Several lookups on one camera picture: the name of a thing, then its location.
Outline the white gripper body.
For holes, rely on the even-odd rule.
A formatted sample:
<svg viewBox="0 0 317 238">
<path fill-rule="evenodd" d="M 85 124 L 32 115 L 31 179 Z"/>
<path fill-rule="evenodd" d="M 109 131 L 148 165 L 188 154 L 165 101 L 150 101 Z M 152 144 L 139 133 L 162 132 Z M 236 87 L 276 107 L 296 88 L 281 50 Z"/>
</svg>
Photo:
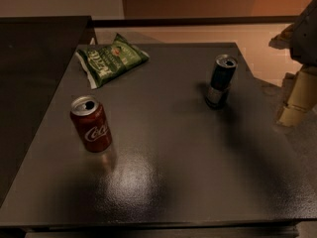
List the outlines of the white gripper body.
<svg viewBox="0 0 317 238">
<path fill-rule="evenodd" d="M 312 0 L 294 22 L 290 56 L 299 63 L 317 65 L 317 0 Z"/>
</svg>

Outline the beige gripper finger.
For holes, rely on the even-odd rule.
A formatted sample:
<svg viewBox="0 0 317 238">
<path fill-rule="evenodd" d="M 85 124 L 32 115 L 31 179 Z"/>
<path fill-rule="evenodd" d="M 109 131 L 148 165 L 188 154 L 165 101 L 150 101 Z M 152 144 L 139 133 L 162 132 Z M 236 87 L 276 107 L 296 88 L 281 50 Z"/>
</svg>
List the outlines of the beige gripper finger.
<svg viewBox="0 0 317 238">
<path fill-rule="evenodd" d="M 294 25 L 291 24 L 287 26 L 283 31 L 281 31 L 278 35 L 273 37 L 268 45 L 271 48 L 284 50 L 290 48 L 290 41 L 293 35 Z"/>
<path fill-rule="evenodd" d="M 277 123 L 285 127 L 297 126 L 317 104 L 317 67 L 304 65 L 296 74 L 287 73 L 283 90 Z"/>
</svg>

